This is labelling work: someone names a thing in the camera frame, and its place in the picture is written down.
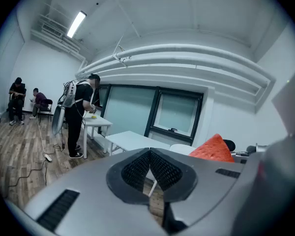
white desk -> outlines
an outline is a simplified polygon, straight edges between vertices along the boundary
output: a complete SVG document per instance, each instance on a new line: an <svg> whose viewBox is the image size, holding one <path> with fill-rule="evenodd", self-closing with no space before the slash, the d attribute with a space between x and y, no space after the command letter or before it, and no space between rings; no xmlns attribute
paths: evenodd
<svg viewBox="0 0 295 236"><path fill-rule="evenodd" d="M84 159L87 157L87 138L88 138L88 127L92 127L92 135L91 135L91 139L94 139L94 128L95 127L107 127L106 130L106 136L109 135L109 127L111 125L113 125L110 121L107 121L106 119L102 118L99 115L96 115L96 118L91 118L93 116L93 114L87 112L84 120L85 120L85 125L84 125L84 140L83 140L83 156Z"/></svg>
<svg viewBox="0 0 295 236"><path fill-rule="evenodd" d="M132 131L126 131L119 134L106 136L106 140L110 142L110 155L112 154L113 144L116 144L124 151L134 150L138 148L164 148L168 150L170 148L168 144L161 143L142 135L138 135Z"/></svg>

vent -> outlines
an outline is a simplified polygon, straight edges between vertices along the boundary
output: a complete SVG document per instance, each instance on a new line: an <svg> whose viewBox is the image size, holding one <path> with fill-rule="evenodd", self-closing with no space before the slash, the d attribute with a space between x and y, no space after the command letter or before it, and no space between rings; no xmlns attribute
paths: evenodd
<svg viewBox="0 0 295 236"><path fill-rule="evenodd" d="M79 194L80 193L76 191L65 190L38 218L38 224L53 232L69 211L74 201L78 198Z"/></svg>
<svg viewBox="0 0 295 236"><path fill-rule="evenodd" d="M49 26L48 24L44 23L43 26L42 26L42 29L49 32L50 34L58 37L58 38L61 38L62 37L62 32Z"/></svg>
<svg viewBox="0 0 295 236"><path fill-rule="evenodd" d="M239 178L240 173L236 172L236 171L229 171L229 170L225 170L225 169L218 169L215 171L218 174L222 174L228 177L233 177L233 178Z"/></svg>

person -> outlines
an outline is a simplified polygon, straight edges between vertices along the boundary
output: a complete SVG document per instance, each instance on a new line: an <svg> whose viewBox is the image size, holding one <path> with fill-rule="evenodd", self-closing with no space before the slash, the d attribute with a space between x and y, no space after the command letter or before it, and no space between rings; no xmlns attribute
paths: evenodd
<svg viewBox="0 0 295 236"><path fill-rule="evenodd" d="M12 84L10 88L10 94L12 94L12 99L9 102L8 110L9 110L9 118L10 118L10 125L15 124L13 108L15 108L16 113L18 115L19 123L24 125L22 120L22 107L24 97L26 96L26 89L24 84L22 85L22 79L20 77L16 78L15 82Z"/></svg>
<svg viewBox="0 0 295 236"><path fill-rule="evenodd" d="M35 104L30 119L36 119L36 114L39 108L48 108L48 104L43 104L43 100L47 98L43 93L38 92L38 88L34 88L33 95L35 97Z"/></svg>
<svg viewBox="0 0 295 236"><path fill-rule="evenodd" d="M66 108L65 119L68 124L68 149L70 158L81 158L82 153L78 152L81 149L80 145L77 145L77 141L80 136L81 125L84 115L84 110L90 113L95 113L95 110L91 107L90 101L93 95L93 90L99 87L100 78L97 74L91 74L87 81L88 84L77 84L75 92L75 100L83 99L72 105L71 108Z"/></svg>

black t-shirt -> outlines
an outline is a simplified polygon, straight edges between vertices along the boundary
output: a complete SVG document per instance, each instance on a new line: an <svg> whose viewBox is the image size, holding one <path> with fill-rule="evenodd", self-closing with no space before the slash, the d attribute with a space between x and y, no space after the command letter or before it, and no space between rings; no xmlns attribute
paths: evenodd
<svg viewBox="0 0 295 236"><path fill-rule="evenodd" d="M26 89L24 84L21 84L19 87L15 86L15 82L13 82L12 86L10 87L10 91L26 94Z"/></svg>
<svg viewBox="0 0 295 236"><path fill-rule="evenodd" d="M66 108L66 118L78 118L82 119L82 116L84 115L84 107L83 107L83 101L90 102L93 94L93 89L88 84L81 84L77 85L77 89L75 91L75 100L83 99L79 102L76 102L72 105L71 108Z"/></svg>

fluorescent light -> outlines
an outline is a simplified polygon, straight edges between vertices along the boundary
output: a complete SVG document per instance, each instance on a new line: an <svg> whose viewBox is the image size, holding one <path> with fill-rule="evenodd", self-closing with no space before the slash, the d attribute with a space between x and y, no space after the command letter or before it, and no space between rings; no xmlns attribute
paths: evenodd
<svg viewBox="0 0 295 236"><path fill-rule="evenodd" d="M79 27L80 23L82 23L83 19L86 17L87 15L80 11L79 14L76 16L75 20L73 21L67 36L68 37L73 37L75 31L77 30L77 28Z"/></svg>

